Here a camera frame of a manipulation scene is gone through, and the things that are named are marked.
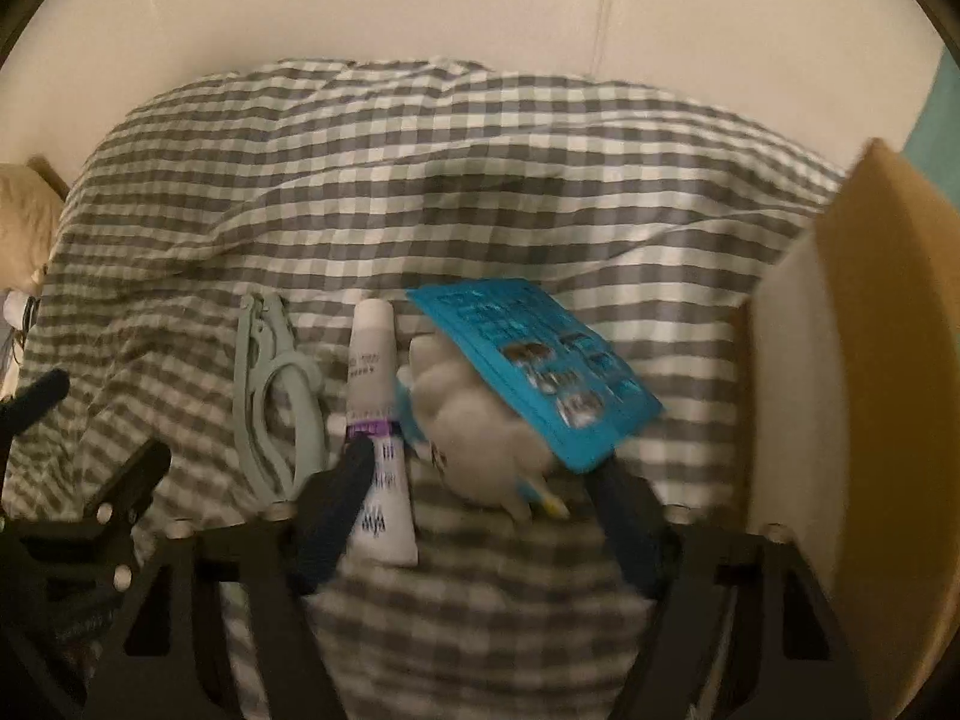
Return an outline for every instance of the plush toy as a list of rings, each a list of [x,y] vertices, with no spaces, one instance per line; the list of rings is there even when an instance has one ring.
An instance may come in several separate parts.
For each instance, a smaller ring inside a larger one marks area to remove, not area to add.
[[[30,167],[0,165],[0,290],[40,295],[62,201]]]
[[[402,368],[397,381],[404,435],[453,493],[503,507],[517,520],[530,519],[530,503],[551,517],[568,517],[544,482],[556,463],[550,448],[453,341],[439,333],[414,338],[409,370]]]

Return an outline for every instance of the white tube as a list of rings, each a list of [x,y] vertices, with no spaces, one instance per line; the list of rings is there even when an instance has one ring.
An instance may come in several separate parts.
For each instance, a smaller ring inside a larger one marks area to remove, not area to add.
[[[350,545],[378,562],[416,565],[407,466],[395,412],[396,373],[394,308],[386,300],[362,300],[353,311],[350,332],[347,438],[363,433],[373,439],[376,470]]]

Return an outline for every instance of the black metal frame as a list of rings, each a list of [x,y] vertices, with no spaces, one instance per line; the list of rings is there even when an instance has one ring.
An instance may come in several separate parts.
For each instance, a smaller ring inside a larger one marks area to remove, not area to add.
[[[62,399],[53,371],[0,407],[0,449]],[[6,451],[0,456],[6,464]],[[373,444],[349,442],[294,504],[229,528],[174,523],[136,570],[130,530],[170,466],[149,440],[79,522],[4,518],[0,697],[4,717],[237,720],[218,584],[238,581],[271,717],[347,720],[299,597],[328,581],[373,480]],[[714,716],[868,720],[866,691],[826,597],[793,544],[672,525],[616,459],[584,485],[625,580],[659,600],[611,720],[682,720],[696,704],[733,601]],[[69,658],[103,639],[89,688]]]

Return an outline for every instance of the bed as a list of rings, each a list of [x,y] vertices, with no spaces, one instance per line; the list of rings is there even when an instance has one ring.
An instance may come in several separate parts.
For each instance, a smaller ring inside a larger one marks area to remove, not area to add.
[[[134,530],[256,511],[233,449],[240,296],[277,290],[342,413],[352,307],[518,276],[608,338],[666,406],[620,447],[668,503],[731,512],[736,365],[728,311],[829,200],[823,159],[656,88],[496,73],[469,62],[284,61],[133,110],[66,202],[21,376],[67,399],[13,447],[3,504],[73,517],[146,437],[173,451]],[[283,404],[272,415],[289,429]],[[337,450],[336,443],[332,451]],[[411,464],[421,560],[347,555],[311,596],[353,717],[606,716],[650,605],[618,575],[576,480],[568,522],[515,528]],[[266,717],[244,599],[223,586],[247,717]]]

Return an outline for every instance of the blue card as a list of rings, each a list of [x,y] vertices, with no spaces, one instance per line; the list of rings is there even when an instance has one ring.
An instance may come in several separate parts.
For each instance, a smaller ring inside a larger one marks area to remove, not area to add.
[[[528,281],[463,281],[408,295],[575,473],[664,408],[603,338]]]

